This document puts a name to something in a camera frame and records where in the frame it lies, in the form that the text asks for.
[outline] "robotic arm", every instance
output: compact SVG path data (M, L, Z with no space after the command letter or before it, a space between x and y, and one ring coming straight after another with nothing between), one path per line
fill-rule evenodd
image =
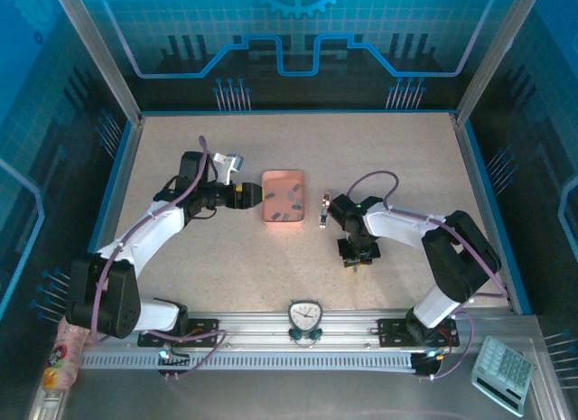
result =
M186 152L181 159L179 174L174 176L153 198L144 217L150 216L167 203L178 199L192 184L200 169L202 153ZM90 328L96 285L103 268L114 250L122 245L108 272L106 290L98 309L99 332L125 338L132 331L169 331L182 336L187 331L188 311L182 304L160 299L144 299L138 293L137 279L146 263L173 235L184 229L203 208L219 206L248 209L262 200L261 187L251 182L230 183L232 172L238 172L243 159L235 154L215 154L206 163L200 181L193 192L173 208L144 224L125 244L121 238L72 263L66 319L69 323ZM209 170L216 179L209 181Z
M460 210L447 217L421 216L388 209L378 197L356 204L342 194L331 201L329 213L347 234L347 238L338 240L344 266L370 265L381 256L376 242L379 238L392 238L424 250L435 285L406 315L407 331L418 344L434 337L438 325L489 280L469 251L456 249L459 241L441 224L454 228L494 274L501 268L488 240L471 217Z

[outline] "calculator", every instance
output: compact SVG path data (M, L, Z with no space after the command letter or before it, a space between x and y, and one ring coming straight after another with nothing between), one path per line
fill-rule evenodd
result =
M487 336L471 372L471 383L511 413L524 415L534 365L498 339Z

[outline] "plastic bottle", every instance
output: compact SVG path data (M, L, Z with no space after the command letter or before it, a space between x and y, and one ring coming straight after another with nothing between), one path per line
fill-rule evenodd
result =
M82 347L90 330L70 325L62 317L58 334L42 374L42 387L47 396L68 390L79 373Z

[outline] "beige table surface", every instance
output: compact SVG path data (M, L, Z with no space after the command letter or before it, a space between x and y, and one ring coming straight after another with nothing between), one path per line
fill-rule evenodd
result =
M321 198L346 192L377 169L398 173L391 202L423 213L460 209L481 226L461 152L445 113L282 114L148 117L118 225L121 234L147 210L153 196L179 171L184 151L245 158L233 181L260 183L266 170L302 169L305 221L295 231L267 228L260 207L222 208L214 219L192 221L149 261L138 283L143 296L186 303L192 311L279 311L291 300L318 299L326 309L409 308L434 283L423 250L379 240L382 257L358 273L344 268L343 237L330 219L319 229ZM354 200L383 196L392 181L374 176ZM485 292L497 292L490 283ZM482 299L477 305L506 305Z

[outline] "clock face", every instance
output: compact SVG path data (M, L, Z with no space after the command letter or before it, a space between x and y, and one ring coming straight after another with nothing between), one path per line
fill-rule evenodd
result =
M315 301L300 301L289 307L289 321L297 330L315 330L322 320L322 307Z

